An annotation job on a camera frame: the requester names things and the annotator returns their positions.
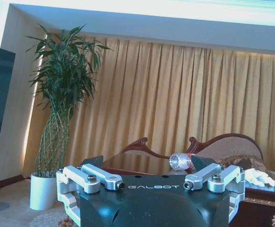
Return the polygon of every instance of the white cloth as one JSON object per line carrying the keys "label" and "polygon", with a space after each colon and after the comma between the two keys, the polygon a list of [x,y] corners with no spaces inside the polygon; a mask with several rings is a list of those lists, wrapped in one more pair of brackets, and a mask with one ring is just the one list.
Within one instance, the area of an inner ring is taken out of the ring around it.
{"label": "white cloth", "polygon": [[275,187],[275,180],[268,176],[267,173],[261,172],[254,168],[247,169],[245,171],[246,181],[251,184],[257,185],[259,187],[264,187],[265,184],[269,184],[272,187]]}

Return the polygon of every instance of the braided bamboo stalk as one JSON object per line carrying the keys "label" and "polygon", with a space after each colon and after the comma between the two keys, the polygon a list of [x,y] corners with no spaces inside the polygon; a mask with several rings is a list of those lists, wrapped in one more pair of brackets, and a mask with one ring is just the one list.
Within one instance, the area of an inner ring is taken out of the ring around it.
{"label": "braided bamboo stalk", "polygon": [[63,167],[69,143],[69,109],[52,104],[52,112],[43,130],[40,148],[35,161],[35,176],[55,177]]}

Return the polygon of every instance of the bolt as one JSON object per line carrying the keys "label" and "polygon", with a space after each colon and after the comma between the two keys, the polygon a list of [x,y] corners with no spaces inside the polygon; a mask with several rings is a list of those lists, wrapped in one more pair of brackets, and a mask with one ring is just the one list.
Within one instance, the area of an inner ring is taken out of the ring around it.
{"label": "bolt", "polygon": [[124,188],[125,188],[125,183],[124,182],[117,183],[117,190],[123,190]]}
{"label": "bolt", "polygon": [[88,175],[87,180],[89,183],[96,182],[96,175],[94,175],[94,174]]}
{"label": "bolt", "polygon": [[193,183],[190,181],[187,181],[184,183],[184,188],[187,190],[191,190],[193,188]]}
{"label": "bolt", "polygon": [[222,178],[219,174],[212,175],[212,181],[220,182],[221,180],[222,180]]}

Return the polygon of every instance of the carpet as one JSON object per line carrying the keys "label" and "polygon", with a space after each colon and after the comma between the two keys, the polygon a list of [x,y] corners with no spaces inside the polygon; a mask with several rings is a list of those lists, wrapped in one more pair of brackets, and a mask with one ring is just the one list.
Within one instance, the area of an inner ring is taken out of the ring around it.
{"label": "carpet", "polygon": [[0,227],[65,226],[67,215],[61,202],[57,201],[49,210],[32,210],[29,192],[30,180],[27,179],[0,189]]}

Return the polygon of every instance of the metal clamp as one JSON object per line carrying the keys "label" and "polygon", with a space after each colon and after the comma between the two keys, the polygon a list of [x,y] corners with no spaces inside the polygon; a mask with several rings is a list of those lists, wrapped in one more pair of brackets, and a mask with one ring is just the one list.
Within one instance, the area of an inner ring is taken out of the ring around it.
{"label": "metal clamp", "polygon": [[214,193],[230,192],[229,222],[238,211],[238,204],[245,199],[245,172],[241,167],[229,166],[220,175],[212,175],[208,179],[208,190]]}
{"label": "metal clamp", "polygon": [[230,223],[238,211],[239,202],[245,199],[245,172],[233,165],[221,171],[219,164],[212,163],[195,174],[186,175],[184,188],[199,190],[206,181],[208,190],[213,193],[223,193],[225,189],[230,192]]}
{"label": "metal clamp", "polygon": [[67,166],[57,172],[58,201],[64,203],[65,211],[74,222],[80,226],[80,209],[77,200],[71,193],[82,188],[88,194],[100,191],[100,180],[95,175],[87,175],[73,166]]}
{"label": "metal clamp", "polygon": [[211,163],[195,174],[186,175],[183,186],[185,189],[192,191],[202,189],[203,183],[206,182],[212,175],[220,173],[221,170],[222,168],[219,164]]}
{"label": "metal clamp", "polygon": [[107,190],[118,191],[125,188],[125,183],[120,175],[108,173],[92,164],[82,165],[81,170],[87,174],[94,174]]}

